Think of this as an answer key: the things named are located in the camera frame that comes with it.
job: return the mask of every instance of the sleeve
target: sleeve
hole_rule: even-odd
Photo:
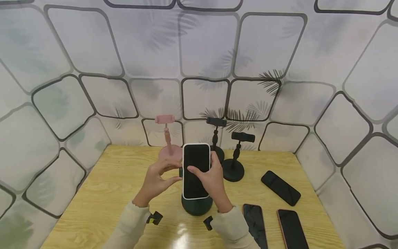
[[[130,201],[124,208],[115,230],[103,248],[132,249],[144,233],[149,216],[149,207],[139,208]]]
[[[225,214],[218,213],[210,224],[221,236],[226,249],[260,249],[238,207],[234,206]]]

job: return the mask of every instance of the wooden tabletop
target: wooden tabletop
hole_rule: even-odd
[[[157,160],[159,147],[109,146],[95,165],[42,248],[101,248],[115,228],[128,201],[140,189],[146,170]],[[233,151],[225,150],[225,158]],[[278,209],[298,213],[310,248],[344,248],[314,189],[292,153],[241,151],[239,161],[245,175],[239,182],[224,180],[232,203],[262,207],[265,233],[270,249],[285,248],[277,218]],[[291,207],[267,188],[260,178],[271,170],[301,193]],[[171,171],[165,177],[178,175]],[[203,220],[215,215],[217,208],[203,216],[191,216],[181,205],[182,182],[178,182],[150,203],[151,212],[163,215],[159,225],[148,224],[135,249],[224,248],[221,238],[207,231]]]

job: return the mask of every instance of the pink round base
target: pink round base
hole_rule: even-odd
[[[166,147],[163,147],[159,152],[159,159],[174,159],[176,161],[182,161],[182,148],[178,145],[172,145],[173,155],[169,155],[169,150]]]

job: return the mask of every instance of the round stand base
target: round stand base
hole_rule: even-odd
[[[163,147],[160,152],[159,152],[159,159],[166,159],[166,158],[170,158],[176,161],[181,162],[182,160],[182,148],[180,146],[177,145],[172,145],[172,149],[173,149],[173,155],[169,154],[169,150],[167,149],[167,146]]]
[[[224,179],[230,182],[238,182],[245,175],[245,169],[243,165],[236,161],[234,168],[231,167],[233,159],[226,159],[222,162],[222,171],[224,173]]]
[[[209,196],[204,199],[186,200],[181,195],[182,207],[193,216],[201,216],[207,213],[213,205],[213,199]]]
[[[216,146],[215,148],[213,148],[213,145],[210,146],[212,151],[215,151],[217,153],[217,156],[219,157],[219,161],[220,163],[222,163],[222,161],[225,158],[225,154],[224,151],[222,150],[222,148]]]

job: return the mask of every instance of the black smartphone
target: black smartphone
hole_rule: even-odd
[[[294,189],[272,171],[267,171],[261,178],[261,181],[290,206],[296,205],[301,197],[299,191]]]
[[[286,249],[308,249],[299,216],[292,210],[278,210],[279,224]]]
[[[249,227],[249,232],[253,236],[261,249],[268,249],[267,238],[265,237],[265,226],[263,210],[260,206],[243,204],[243,216]]]
[[[187,143],[182,147],[182,197],[186,200],[204,199],[209,196],[197,176],[187,170],[195,166],[202,172],[210,169],[210,146],[207,143]]]

